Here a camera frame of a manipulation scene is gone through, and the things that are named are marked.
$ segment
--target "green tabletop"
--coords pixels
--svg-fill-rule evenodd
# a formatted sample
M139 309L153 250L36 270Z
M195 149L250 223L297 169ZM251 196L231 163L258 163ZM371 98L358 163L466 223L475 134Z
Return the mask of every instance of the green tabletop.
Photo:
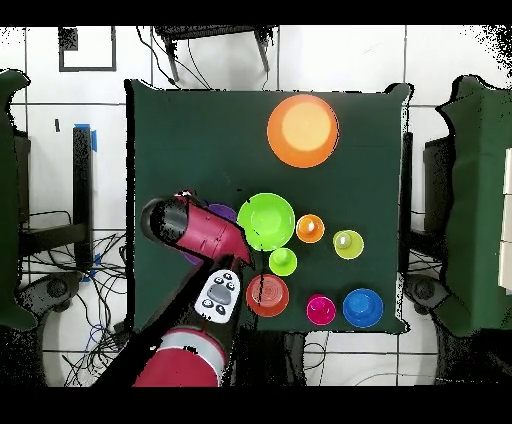
M176 290L192 265L181 252L148 241L139 226L144 205L157 196L193 188L211 203L239 210L250 196L274 192L294 208L296 218L320 216L325 234L315 244L294 235L286 247L298 258L297 270L284 277L290 301L274 318L260 318L259 330L309 332L363 331L343 317L341 304L353 289L375 290L384 315L365 331L400 333L395 317L397 225L401 157L401 108L407 84L386 93L319 93L335 111L341 137L327 161L308 169L281 162L269 147L267 121L273 109L294 92L222 92L153 90L131 81L135 120L135 328ZM339 258L333 235L354 229L365 240L363 254ZM244 272L244 290L252 277L268 271L268 253L254 252L256 269ZM317 327L305 313L306 301L323 293L337 306L331 324ZM247 309L243 316L249 317Z

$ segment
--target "chair wheel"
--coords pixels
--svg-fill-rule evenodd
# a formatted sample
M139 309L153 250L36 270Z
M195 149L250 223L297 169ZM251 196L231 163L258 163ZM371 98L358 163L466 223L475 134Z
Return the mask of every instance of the chair wheel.
M60 305L54 306L52 308L53 312L61 313L67 310L71 306L71 299L65 300Z
M428 315L429 314L429 310L427 308L425 308L424 306L419 305L418 303L414 304L414 310L416 311L416 313L418 313L420 315Z

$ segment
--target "white controller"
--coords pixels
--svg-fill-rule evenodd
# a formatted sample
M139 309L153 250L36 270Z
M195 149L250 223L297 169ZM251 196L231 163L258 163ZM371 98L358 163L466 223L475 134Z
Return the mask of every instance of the white controller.
M231 318L239 295L238 276L229 269L220 269L206 280L194 309L209 321L225 324Z

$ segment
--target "orange plate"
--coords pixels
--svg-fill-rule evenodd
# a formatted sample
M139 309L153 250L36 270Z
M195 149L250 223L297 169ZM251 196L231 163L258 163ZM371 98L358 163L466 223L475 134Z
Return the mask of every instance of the orange plate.
M283 100L267 125L271 149L280 160L296 168L311 168L325 161L336 148L339 133L331 107L309 94Z
M290 300L288 287L274 274L263 274L263 290L261 291L261 301L258 302L256 299L260 293L260 281L261 275L257 275L249 283L245 292L247 304L260 317L275 317L283 312L288 305Z

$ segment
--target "yellow-green cup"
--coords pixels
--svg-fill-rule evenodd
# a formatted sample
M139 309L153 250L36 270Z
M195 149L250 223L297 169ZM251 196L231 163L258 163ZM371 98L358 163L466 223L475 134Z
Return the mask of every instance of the yellow-green cup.
M268 266L274 274L287 277L297 268L297 255L293 250L281 247L270 254Z
M336 254L343 259L355 259L364 249L364 240L356 231L342 230L332 238Z

